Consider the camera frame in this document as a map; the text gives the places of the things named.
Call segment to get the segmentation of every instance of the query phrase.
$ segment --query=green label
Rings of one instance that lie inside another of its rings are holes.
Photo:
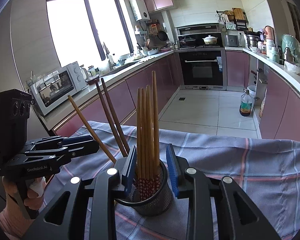
[[[252,103],[247,104],[247,103],[241,102],[240,111],[244,114],[249,114],[249,113],[251,113],[251,107],[252,107]]]

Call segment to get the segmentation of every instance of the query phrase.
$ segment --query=white ceramic pot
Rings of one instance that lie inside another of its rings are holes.
[[[218,38],[209,35],[208,37],[204,38],[203,40],[204,40],[205,44],[217,44],[217,39]]]

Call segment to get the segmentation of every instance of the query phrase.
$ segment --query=white microwave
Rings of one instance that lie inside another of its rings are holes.
[[[68,95],[74,95],[86,87],[78,62],[59,67],[30,86],[35,100],[35,107],[46,115],[62,102]]]

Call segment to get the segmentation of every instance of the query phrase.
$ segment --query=cutting board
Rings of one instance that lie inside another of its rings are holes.
[[[244,14],[241,8],[232,8],[234,17],[236,20],[245,20]]]

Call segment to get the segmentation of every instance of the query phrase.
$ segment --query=mesh holder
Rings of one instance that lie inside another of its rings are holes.
[[[159,183],[159,189],[153,196],[140,201],[138,184],[136,183],[136,179],[134,179],[129,196],[125,199],[116,199],[116,201],[124,206],[134,208],[142,216],[158,216],[169,208],[172,201],[172,193],[168,185],[167,168],[161,160]]]

